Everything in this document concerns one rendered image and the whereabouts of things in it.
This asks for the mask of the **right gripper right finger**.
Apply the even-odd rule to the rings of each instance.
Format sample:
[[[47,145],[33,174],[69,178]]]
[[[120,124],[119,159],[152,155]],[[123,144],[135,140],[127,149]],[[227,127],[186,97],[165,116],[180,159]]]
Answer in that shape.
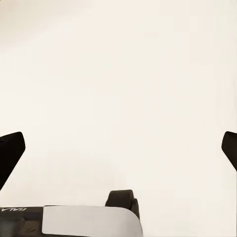
[[[237,133],[226,131],[221,148],[237,171]]]

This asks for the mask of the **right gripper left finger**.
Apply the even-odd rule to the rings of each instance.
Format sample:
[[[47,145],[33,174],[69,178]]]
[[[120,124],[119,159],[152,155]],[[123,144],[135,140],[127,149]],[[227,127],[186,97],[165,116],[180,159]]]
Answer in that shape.
[[[20,131],[0,137],[0,191],[25,150],[24,136]]]

